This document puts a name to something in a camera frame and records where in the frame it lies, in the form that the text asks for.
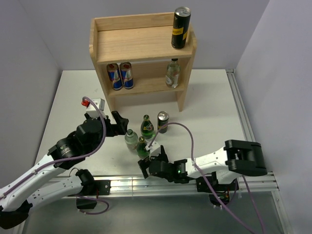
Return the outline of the black yellow Schweppes can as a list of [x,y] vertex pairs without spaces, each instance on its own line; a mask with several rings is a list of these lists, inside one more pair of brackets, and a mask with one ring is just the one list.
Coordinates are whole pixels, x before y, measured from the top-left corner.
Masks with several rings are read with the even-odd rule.
[[171,41],[175,49],[182,49],[186,44],[190,18],[190,8],[182,6],[175,10]]

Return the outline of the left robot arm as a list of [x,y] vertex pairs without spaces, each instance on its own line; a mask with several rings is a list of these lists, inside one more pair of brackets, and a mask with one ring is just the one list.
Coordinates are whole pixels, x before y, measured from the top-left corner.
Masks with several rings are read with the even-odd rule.
[[65,196],[84,196],[96,191],[96,183],[87,169],[79,169],[63,181],[46,183],[94,154],[106,137],[125,135],[129,120],[112,111],[115,123],[100,114],[96,118],[85,114],[85,121],[67,137],[59,140],[29,171],[0,190],[0,226],[11,229],[36,208]]

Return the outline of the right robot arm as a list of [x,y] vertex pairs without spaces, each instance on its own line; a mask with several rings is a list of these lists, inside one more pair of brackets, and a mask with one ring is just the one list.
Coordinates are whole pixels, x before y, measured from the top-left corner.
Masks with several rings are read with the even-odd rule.
[[162,145],[154,143],[147,150],[150,155],[138,161],[145,178],[151,175],[168,182],[186,184],[210,174],[212,187],[222,190],[241,175],[265,176],[268,173],[258,142],[227,140],[224,147],[213,153],[173,163],[169,162]]

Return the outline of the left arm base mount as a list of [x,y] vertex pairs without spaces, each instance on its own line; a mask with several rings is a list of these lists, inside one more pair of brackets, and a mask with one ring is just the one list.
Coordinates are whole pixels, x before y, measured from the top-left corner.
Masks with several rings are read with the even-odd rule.
[[[95,185],[93,186],[91,191],[86,195],[81,194],[81,196],[94,196],[96,199],[99,199],[100,196],[109,195],[110,189],[111,189],[110,180],[96,180]],[[76,198],[76,207],[79,210],[83,211],[93,210],[97,204],[98,204],[97,201],[87,200],[80,197]]]

